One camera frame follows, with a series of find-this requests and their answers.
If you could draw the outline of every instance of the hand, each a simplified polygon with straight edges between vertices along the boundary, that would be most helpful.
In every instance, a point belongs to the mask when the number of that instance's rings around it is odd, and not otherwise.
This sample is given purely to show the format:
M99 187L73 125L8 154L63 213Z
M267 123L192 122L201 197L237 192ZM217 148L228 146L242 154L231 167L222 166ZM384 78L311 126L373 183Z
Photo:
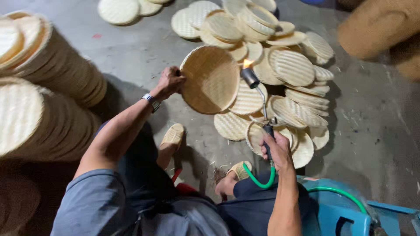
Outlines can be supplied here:
M159 102L168 99L172 94L180 92L185 83L185 76L181 75L176 66L166 67L161 74L159 83L150 91L150 95Z
M289 139L274 131L274 138L264 132L264 136L260 141L262 157L267 160L267 149L264 146L264 141L270 147L271 157L274 161L274 166L277 171L286 171L293 169L293 160L291 158Z

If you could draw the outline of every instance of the torch flame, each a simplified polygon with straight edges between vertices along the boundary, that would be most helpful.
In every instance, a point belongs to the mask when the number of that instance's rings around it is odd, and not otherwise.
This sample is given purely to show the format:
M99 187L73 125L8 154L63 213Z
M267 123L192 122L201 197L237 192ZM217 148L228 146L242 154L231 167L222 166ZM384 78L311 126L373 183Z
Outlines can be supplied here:
M254 62L253 60L247 60L247 59L245 59L244 60L244 66L243 66L243 68L244 69L245 68L248 68L253 62Z

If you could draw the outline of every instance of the woven slipper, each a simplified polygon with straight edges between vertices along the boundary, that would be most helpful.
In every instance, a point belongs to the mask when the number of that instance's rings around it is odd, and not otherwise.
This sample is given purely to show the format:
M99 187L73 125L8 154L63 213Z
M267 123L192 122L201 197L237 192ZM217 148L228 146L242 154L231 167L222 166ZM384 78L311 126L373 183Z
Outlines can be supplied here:
M226 175L229 174L229 172L233 171L235 172L236 176L238 177L238 179L241 181L243 179L246 179L249 177L247 171L245 170L245 168L243 167L243 163L245 162L245 164L247 165L248 169L250 171L252 171L252 164L249 161L241 161L239 163L236 163L234 166L232 166L232 168L227 172Z
M176 123L163 136L160 146L164 143L172 143L177 145L176 150L178 150L182 142L182 136L184 136L184 127L180 123Z

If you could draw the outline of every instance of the wristwatch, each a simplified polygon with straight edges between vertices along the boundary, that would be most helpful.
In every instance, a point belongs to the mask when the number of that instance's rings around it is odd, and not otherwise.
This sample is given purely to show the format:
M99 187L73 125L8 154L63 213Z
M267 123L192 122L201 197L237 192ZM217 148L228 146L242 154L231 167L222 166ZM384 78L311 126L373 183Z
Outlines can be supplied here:
M148 102L150 102L150 104L152 104L153 106L152 113L155 113L159 109L160 102L158 102L156 98L152 97L150 94L146 93L142 98L146 99Z

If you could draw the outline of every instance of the gray shirt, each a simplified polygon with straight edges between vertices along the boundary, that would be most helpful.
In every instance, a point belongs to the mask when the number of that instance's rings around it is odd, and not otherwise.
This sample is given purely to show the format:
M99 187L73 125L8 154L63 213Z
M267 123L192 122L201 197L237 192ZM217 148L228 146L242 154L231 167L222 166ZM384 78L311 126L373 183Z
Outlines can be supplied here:
M210 202L181 197L168 204L171 210L167 213L148 216L136 212L126 202L117 172L92 170L68 184L51 235L229 235Z

